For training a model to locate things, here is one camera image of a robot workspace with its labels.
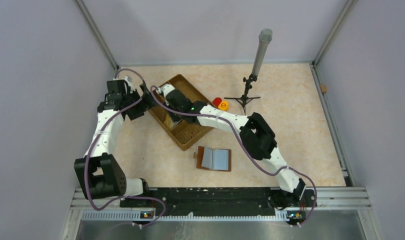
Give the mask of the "brown leather card holder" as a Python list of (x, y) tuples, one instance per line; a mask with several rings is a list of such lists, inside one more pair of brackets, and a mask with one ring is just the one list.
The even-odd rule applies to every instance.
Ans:
[(232, 171), (232, 151), (230, 149), (217, 149), (198, 146), (193, 154), (196, 168), (216, 172)]

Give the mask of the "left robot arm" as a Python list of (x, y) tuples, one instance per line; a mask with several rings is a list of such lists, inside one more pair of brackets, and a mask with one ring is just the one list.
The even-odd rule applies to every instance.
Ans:
[(74, 162), (74, 170), (86, 199), (131, 196), (139, 207), (151, 200), (148, 184), (143, 178), (127, 178), (114, 157), (118, 135), (126, 119), (134, 120), (156, 106), (146, 83), (140, 84), (142, 94), (132, 79), (109, 80), (107, 93), (97, 107), (97, 125), (91, 145), (82, 158)]

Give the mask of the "gold card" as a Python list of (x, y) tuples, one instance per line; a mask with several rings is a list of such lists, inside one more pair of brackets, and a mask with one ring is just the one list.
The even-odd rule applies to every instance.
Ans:
[(178, 123), (179, 123), (178, 121), (172, 120), (172, 118), (169, 115), (166, 116), (163, 122), (168, 131), (174, 129)]

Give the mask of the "woven brown divided tray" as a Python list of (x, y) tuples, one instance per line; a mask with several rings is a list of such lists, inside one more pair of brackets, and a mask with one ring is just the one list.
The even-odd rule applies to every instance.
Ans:
[[(165, 83), (181, 91), (191, 102), (200, 101), (210, 106), (212, 105), (210, 101), (181, 74), (175, 75)], [(212, 130), (212, 128), (208, 126), (188, 123), (181, 115), (167, 111), (158, 104), (151, 108), (149, 113), (182, 151), (188, 150)]]

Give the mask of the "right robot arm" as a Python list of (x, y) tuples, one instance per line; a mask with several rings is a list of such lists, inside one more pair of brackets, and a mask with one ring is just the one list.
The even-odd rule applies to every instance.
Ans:
[(202, 101), (192, 102), (171, 84), (151, 89), (164, 99), (161, 107), (181, 120), (233, 133), (253, 164), (263, 173), (276, 177), (288, 205), (297, 206), (304, 200), (306, 183), (289, 167), (280, 153), (275, 133), (259, 113), (237, 115)]

